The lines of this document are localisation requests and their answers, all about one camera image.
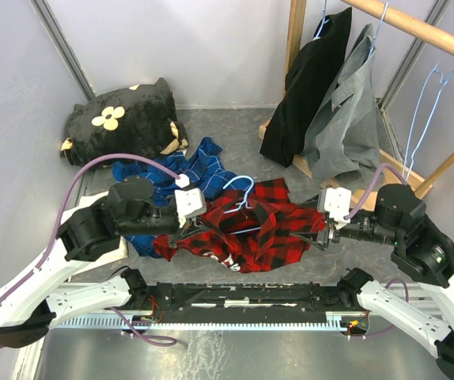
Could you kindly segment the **black hanging garment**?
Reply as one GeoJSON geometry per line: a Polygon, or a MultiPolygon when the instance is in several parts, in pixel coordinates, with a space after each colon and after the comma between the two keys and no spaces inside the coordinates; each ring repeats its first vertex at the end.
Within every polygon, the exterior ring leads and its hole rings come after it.
{"type": "Polygon", "coordinates": [[[284,167],[304,148],[309,124],[344,63],[350,38],[352,9],[329,14],[320,36],[297,54],[286,79],[286,93],[274,111],[260,147],[260,153],[284,167]]]}

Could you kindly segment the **white folded cloth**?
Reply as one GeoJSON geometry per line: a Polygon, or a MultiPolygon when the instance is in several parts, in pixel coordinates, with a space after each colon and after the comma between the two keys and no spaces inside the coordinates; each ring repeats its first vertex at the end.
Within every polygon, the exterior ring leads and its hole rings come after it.
{"type": "Polygon", "coordinates": [[[105,265],[128,256],[127,241],[114,232],[105,207],[108,192],[81,197],[77,207],[62,218],[57,239],[63,244],[66,261],[105,265]]]}

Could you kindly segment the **wooden clothes rack frame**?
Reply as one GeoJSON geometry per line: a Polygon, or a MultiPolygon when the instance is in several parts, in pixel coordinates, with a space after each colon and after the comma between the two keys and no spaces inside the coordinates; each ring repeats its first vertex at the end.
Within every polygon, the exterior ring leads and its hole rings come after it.
{"type": "MultiPolygon", "coordinates": [[[[380,1],[348,1],[347,4],[370,16],[379,17],[388,25],[397,28],[407,35],[413,36],[416,40],[424,44],[431,45],[454,56],[454,35],[428,22],[421,21],[393,7],[389,7],[388,11],[384,13],[384,5],[380,1]]],[[[292,1],[290,3],[286,43],[286,70],[289,69],[289,66],[295,60],[301,44],[306,5],[306,1],[292,1]]],[[[454,152],[434,170],[429,178],[417,177],[417,180],[414,182],[417,197],[424,197],[433,187],[437,179],[446,173],[453,164],[454,152]]]]}

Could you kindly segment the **red black plaid shirt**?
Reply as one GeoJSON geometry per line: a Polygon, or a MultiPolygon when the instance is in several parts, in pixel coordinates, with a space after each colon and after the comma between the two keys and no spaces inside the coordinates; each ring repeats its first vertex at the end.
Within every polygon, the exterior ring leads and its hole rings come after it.
{"type": "Polygon", "coordinates": [[[161,235],[153,242],[155,251],[171,260],[178,250],[186,249],[197,257],[214,259],[234,272],[268,272],[299,262],[310,248],[311,238],[326,226],[317,209],[290,200],[283,178],[256,182],[248,197],[251,208],[225,214],[237,207],[243,195],[243,190],[224,190],[200,215],[210,231],[179,241],[176,248],[168,245],[168,235],[161,235]],[[231,234],[258,226],[261,227],[258,231],[231,234]]]}

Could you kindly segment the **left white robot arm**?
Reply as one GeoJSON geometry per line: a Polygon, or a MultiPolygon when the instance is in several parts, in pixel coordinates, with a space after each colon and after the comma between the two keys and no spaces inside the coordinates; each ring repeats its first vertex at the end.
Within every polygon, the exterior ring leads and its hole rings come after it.
{"type": "Polygon", "coordinates": [[[117,250],[128,236],[174,235],[206,212],[202,191],[178,188],[163,206],[152,199],[147,179],[130,177],[106,196],[77,209],[55,231],[45,249],[17,277],[0,288],[0,348],[23,348],[61,322],[107,308],[136,310],[149,299],[137,269],[125,269],[101,283],[76,291],[58,287],[76,271],[117,250]]]}

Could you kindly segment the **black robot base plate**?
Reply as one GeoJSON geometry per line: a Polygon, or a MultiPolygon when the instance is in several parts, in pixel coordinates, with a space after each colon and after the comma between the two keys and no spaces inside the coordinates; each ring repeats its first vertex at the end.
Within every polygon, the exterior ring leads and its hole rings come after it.
{"type": "Polygon", "coordinates": [[[365,313],[347,286],[317,283],[157,283],[144,302],[124,309],[190,325],[324,322],[327,313],[365,313]]]}

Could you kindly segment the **black flower-print garment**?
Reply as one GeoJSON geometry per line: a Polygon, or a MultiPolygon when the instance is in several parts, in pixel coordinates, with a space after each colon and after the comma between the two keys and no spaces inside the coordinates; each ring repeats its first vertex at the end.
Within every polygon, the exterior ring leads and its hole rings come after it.
{"type": "Polygon", "coordinates": [[[80,167],[105,154],[136,154],[154,159],[189,146],[172,91],[163,78],[76,104],[65,129],[60,156],[80,167]]]}

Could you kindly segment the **grey hanging shirt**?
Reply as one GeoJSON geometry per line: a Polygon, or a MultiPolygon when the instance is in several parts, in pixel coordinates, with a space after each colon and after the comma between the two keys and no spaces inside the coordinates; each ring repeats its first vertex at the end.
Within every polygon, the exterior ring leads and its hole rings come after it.
{"type": "Polygon", "coordinates": [[[367,24],[331,83],[305,133],[301,156],[312,178],[366,188],[380,165],[380,110],[373,94],[374,27],[367,24]]]}

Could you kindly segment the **blue hanger under black garment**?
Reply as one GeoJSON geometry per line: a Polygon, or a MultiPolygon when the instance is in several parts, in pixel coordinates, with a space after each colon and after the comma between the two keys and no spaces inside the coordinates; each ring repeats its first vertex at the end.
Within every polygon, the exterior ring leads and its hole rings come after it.
{"type": "Polygon", "coordinates": [[[327,19],[327,0],[324,0],[323,1],[323,10],[322,10],[322,17],[321,17],[321,21],[317,27],[317,30],[313,36],[313,41],[315,40],[319,40],[322,38],[323,36],[323,31],[325,29],[325,25],[328,23],[328,19],[327,19]]]}

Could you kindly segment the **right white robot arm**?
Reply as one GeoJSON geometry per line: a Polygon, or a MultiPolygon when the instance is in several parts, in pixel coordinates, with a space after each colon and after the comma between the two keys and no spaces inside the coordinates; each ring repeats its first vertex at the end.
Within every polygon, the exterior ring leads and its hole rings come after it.
{"type": "Polygon", "coordinates": [[[426,205],[407,184],[386,184],[373,211],[349,215],[350,191],[325,188],[312,200],[325,216],[320,244],[340,238],[390,245],[391,260],[436,303],[438,320],[390,294],[371,275],[354,268],[337,284],[337,300],[348,310],[373,311],[411,336],[435,358],[441,372],[454,379],[454,242],[426,214],[426,205]]]}

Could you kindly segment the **blue plaid shirt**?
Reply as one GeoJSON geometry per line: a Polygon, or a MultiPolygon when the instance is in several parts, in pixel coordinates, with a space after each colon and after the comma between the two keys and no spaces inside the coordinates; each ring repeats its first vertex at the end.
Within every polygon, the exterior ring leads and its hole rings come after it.
{"type": "MultiPolygon", "coordinates": [[[[218,198],[227,189],[240,189],[248,185],[246,180],[236,180],[230,184],[236,174],[225,169],[221,163],[222,148],[212,138],[205,137],[190,158],[176,151],[170,155],[157,158],[155,162],[177,174],[185,174],[204,194],[206,200],[218,198]]],[[[175,179],[163,171],[141,162],[112,164],[112,175],[120,183],[128,177],[141,177],[151,181],[154,186],[152,200],[157,206],[168,203],[168,198],[177,189],[175,179]]]]}

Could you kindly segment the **light blue wire hanger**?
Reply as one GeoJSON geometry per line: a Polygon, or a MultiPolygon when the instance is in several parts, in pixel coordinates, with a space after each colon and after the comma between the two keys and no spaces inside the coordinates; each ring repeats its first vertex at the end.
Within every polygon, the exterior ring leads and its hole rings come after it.
{"type": "MultiPolygon", "coordinates": [[[[227,210],[225,211],[225,214],[231,214],[231,213],[234,213],[234,212],[238,212],[240,211],[241,209],[243,208],[246,208],[246,209],[250,209],[251,207],[249,206],[248,204],[248,197],[251,193],[251,190],[254,188],[255,186],[255,182],[254,180],[250,177],[250,176],[245,176],[245,175],[239,175],[239,176],[236,176],[234,178],[232,178],[231,180],[229,180],[224,186],[223,186],[223,190],[226,190],[227,187],[229,187],[231,184],[233,184],[235,181],[238,181],[238,180],[247,180],[249,182],[249,185],[246,187],[246,189],[244,190],[244,195],[243,195],[243,198],[242,200],[237,203],[237,207],[236,208],[233,208],[231,210],[227,210]]],[[[252,228],[247,228],[247,229],[244,229],[244,230],[238,230],[238,231],[233,231],[231,232],[232,235],[238,235],[238,234],[246,234],[246,233],[249,233],[249,232],[254,232],[254,231],[258,231],[260,230],[261,227],[258,226],[258,227],[252,227],[252,228]]]]}

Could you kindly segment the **blue hanger under grey shirt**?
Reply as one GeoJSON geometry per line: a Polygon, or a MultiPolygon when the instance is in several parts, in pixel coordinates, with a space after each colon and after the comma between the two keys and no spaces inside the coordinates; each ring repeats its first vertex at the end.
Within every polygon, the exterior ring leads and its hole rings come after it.
{"type": "Polygon", "coordinates": [[[384,18],[386,16],[387,11],[388,11],[388,7],[389,7],[388,2],[385,2],[382,14],[380,16],[378,25],[376,27],[376,31],[374,32],[373,39],[372,39],[372,42],[370,44],[369,56],[371,56],[373,54],[373,52],[375,51],[375,49],[376,49],[376,40],[377,40],[377,37],[379,35],[380,28],[381,28],[382,24],[384,23],[384,18]]]}

